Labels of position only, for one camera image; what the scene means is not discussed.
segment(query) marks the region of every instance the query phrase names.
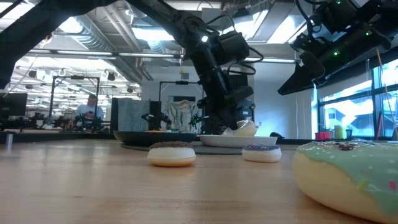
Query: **desk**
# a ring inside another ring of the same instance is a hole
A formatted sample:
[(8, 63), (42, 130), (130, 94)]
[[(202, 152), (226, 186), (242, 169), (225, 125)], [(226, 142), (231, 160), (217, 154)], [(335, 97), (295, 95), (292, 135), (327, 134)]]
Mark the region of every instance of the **desk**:
[(275, 164), (199, 155), (186, 168), (152, 167), (146, 152), (112, 140), (20, 143), (13, 151), (19, 158), (0, 159), (2, 224), (371, 223), (301, 193), (291, 150)]

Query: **frosted donut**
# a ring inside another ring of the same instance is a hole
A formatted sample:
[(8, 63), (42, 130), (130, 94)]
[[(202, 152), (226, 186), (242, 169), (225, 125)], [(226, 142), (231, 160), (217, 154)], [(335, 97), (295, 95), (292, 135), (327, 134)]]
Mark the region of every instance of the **frosted donut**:
[(293, 158), (300, 189), (335, 210), (398, 223), (398, 144), (311, 142)]
[(159, 142), (150, 147), (147, 158), (154, 166), (183, 167), (193, 164), (196, 155), (187, 142)]
[(282, 151), (279, 146), (248, 144), (242, 149), (242, 157), (254, 162), (278, 162), (282, 157)]

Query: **pink object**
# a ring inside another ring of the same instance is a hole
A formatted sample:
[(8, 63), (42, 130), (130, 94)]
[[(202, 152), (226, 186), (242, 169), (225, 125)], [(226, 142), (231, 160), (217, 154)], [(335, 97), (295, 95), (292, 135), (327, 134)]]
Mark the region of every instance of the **pink object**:
[(323, 138), (324, 139), (330, 139), (330, 132), (324, 132), (323, 133)]
[(391, 188), (391, 190), (397, 189), (396, 183), (394, 181), (390, 181), (390, 188)]
[(323, 137), (322, 133), (315, 133), (316, 140), (322, 140), (322, 137)]

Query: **computer monitor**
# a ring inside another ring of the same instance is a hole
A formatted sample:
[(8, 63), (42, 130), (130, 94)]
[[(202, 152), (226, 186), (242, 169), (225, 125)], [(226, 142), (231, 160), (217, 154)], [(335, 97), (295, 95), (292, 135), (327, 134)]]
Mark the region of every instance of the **computer monitor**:
[(0, 93), (1, 117), (25, 116), (27, 93)]

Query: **ceiling light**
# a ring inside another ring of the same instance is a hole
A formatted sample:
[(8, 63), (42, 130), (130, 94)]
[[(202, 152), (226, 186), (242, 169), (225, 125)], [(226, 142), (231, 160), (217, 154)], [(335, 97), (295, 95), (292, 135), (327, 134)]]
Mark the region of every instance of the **ceiling light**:
[(80, 90), (80, 87), (75, 86), (75, 85), (68, 85), (68, 89), (75, 90), (75, 91), (79, 91), (79, 90)]
[(90, 52), (90, 51), (77, 51), (77, 50), (58, 50), (59, 54), (68, 55), (98, 55), (98, 56), (112, 56), (112, 52)]
[[(253, 62), (259, 60), (259, 58), (246, 58), (245, 62)], [(273, 62), (273, 63), (295, 63), (293, 59), (280, 59), (280, 58), (264, 58), (261, 62)]]
[(119, 53), (119, 55), (122, 57), (182, 58), (182, 55), (173, 54)]
[(174, 40), (164, 29), (132, 28), (132, 31), (139, 40)]
[[(3, 10), (7, 9), (11, 4), (12, 3), (9, 2), (0, 2), (0, 12), (3, 12)], [(28, 4), (19, 4), (13, 10), (8, 12), (2, 19), (18, 19), (31, 9), (32, 6)]]
[(37, 105), (37, 106), (43, 107), (43, 108), (48, 108), (48, 107), (49, 107), (49, 106), (47, 106), (47, 105), (42, 105), (42, 104), (39, 104), (39, 105)]
[(51, 54), (51, 51), (49, 50), (41, 50), (41, 49), (32, 49), (29, 51), (29, 53), (32, 54)]
[(203, 8), (219, 9), (221, 2), (216, 1), (165, 1), (168, 5), (178, 10), (202, 11)]
[(83, 26), (73, 17), (69, 17), (59, 28), (70, 34), (78, 34), (83, 30)]

